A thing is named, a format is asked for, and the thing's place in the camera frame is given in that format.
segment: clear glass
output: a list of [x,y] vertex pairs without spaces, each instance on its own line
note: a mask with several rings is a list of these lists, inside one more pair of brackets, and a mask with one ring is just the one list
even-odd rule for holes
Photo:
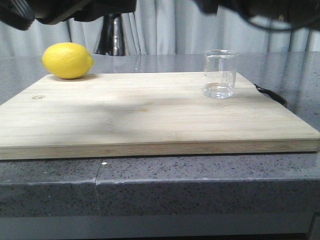
[[230,50],[205,52],[204,95],[215,99],[226,99],[234,94],[239,53]]

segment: gray curtain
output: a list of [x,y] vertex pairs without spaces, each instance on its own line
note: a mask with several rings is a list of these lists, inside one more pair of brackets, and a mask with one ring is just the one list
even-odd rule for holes
[[[268,33],[248,25],[236,13],[220,7],[206,15],[192,0],[137,0],[136,12],[122,15],[127,52],[130,55],[202,54],[209,49],[240,53],[318,51],[318,31]],[[264,26],[284,23],[256,18]],[[75,42],[93,52],[102,19],[68,20],[57,25],[35,21],[28,31],[0,22],[0,57],[41,56],[52,44]]]

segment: yellow lemon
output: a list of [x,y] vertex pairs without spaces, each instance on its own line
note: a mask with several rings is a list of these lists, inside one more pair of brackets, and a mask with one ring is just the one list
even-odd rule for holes
[[48,47],[41,61],[50,73],[63,79],[79,78],[94,64],[89,51],[73,42],[62,42]]

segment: wooden cutting board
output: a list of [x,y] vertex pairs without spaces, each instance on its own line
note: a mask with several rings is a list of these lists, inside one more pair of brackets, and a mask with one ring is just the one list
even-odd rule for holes
[[228,99],[202,72],[47,75],[0,106],[0,159],[317,151],[320,133],[237,75]]

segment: countertop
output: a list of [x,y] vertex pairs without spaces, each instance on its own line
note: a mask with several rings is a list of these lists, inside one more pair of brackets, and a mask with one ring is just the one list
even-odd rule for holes
[[[93,58],[89,73],[200,72],[205,64],[200,54]],[[48,74],[40,59],[0,58],[0,104]],[[320,131],[320,52],[243,53],[239,60],[241,75],[280,94]],[[319,202],[316,152],[0,161],[0,224],[34,217],[302,214],[301,232],[320,212]]]

